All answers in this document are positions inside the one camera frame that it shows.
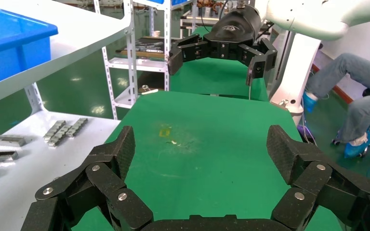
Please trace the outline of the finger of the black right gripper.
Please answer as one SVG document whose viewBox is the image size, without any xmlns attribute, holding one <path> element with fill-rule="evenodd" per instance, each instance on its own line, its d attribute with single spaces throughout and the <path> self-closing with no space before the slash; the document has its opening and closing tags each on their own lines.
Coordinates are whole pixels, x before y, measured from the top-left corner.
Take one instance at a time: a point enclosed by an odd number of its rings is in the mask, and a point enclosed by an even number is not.
<svg viewBox="0 0 370 231">
<path fill-rule="evenodd" d="M 246 85 L 251 86 L 256 78 L 263 78 L 265 72 L 275 67 L 277 50 L 266 38 L 260 39 L 252 46 L 239 44 L 238 61 L 248 67 Z"/>
<path fill-rule="evenodd" d="M 172 43 L 168 57 L 169 75 L 175 75 L 183 63 L 209 56 L 209 43 L 199 34 L 194 34 Z"/>
</svg>

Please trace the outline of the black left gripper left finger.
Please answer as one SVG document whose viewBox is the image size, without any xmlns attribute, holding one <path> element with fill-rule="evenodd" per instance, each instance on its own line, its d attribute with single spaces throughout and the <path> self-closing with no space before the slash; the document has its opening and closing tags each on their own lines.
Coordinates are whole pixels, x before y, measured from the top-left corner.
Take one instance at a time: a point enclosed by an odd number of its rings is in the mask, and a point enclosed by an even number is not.
<svg viewBox="0 0 370 231">
<path fill-rule="evenodd" d="M 76 169 L 37 190 L 22 230 L 69 231 L 98 208 L 116 231 L 140 231 L 153 221 L 151 209 L 125 183 L 135 154 L 131 126 L 115 141 L 95 146 Z"/>
</svg>

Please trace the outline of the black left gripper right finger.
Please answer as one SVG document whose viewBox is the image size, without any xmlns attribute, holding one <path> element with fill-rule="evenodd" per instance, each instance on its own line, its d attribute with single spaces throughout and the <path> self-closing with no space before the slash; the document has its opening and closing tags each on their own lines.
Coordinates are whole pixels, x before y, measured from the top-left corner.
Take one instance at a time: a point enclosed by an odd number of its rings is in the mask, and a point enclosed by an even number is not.
<svg viewBox="0 0 370 231">
<path fill-rule="evenodd" d="M 266 147 L 290 188 L 271 218 L 303 231 L 319 207 L 353 231 L 370 231 L 370 179 L 345 169 L 315 145 L 293 140 L 279 125 L 269 127 Z"/>
</svg>

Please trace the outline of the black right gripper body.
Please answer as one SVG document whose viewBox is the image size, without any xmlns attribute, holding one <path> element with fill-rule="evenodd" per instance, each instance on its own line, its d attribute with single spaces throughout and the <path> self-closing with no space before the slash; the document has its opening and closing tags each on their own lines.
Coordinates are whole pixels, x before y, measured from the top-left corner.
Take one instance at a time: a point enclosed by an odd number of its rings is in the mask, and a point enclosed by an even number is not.
<svg viewBox="0 0 370 231">
<path fill-rule="evenodd" d="M 209 58 L 237 60 L 241 55 L 239 45 L 252 46 L 261 25 L 261 18 L 254 7 L 235 8 L 203 36 L 203 41 L 207 43 L 203 54 Z"/>
</svg>

